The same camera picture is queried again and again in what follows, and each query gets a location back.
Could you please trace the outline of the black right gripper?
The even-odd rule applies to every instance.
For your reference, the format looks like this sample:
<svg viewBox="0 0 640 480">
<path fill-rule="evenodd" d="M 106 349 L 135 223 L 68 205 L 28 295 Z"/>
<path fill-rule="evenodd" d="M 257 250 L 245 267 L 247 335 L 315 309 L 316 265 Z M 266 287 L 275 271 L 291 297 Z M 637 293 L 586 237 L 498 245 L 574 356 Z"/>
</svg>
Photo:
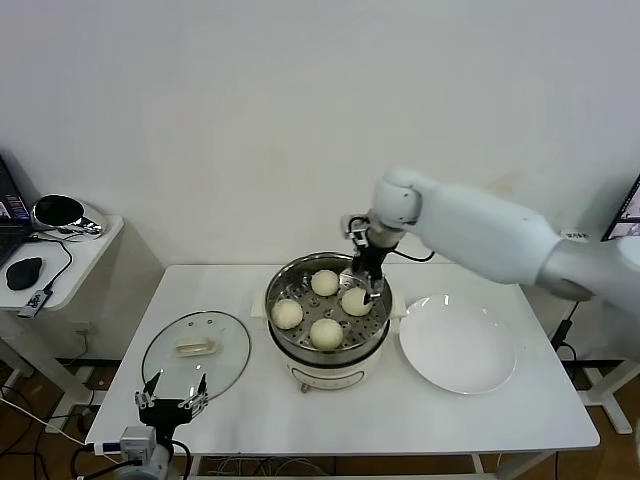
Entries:
<svg viewBox="0 0 640 480">
<path fill-rule="evenodd" d="M 354 234 L 355 254 L 352 266 L 341 271 L 343 286 L 364 286 L 363 303 L 373 303 L 383 293 L 382 264 L 390 253 L 389 247 L 374 245 L 365 234 Z"/>
</svg>

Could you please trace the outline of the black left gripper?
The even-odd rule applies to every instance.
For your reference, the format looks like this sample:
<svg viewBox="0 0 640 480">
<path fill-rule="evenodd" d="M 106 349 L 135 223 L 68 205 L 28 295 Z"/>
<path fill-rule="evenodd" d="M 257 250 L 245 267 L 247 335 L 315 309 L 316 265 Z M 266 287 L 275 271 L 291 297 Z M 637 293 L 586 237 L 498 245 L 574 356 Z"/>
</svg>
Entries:
<svg viewBox="0 0 640 480">
<path fill-rule="evenodd" d="M 145 380 L 141 391 L 134 395 L 140 422 L 153 427 L 159 436 L 173 436 L 175 430 L 189 424 L 209 403 L 206 374 L 203 373 L 194 393 L 187 399 L 156 399 L 155 389 L 162 375 L 158 371 Z"/>
</svg>

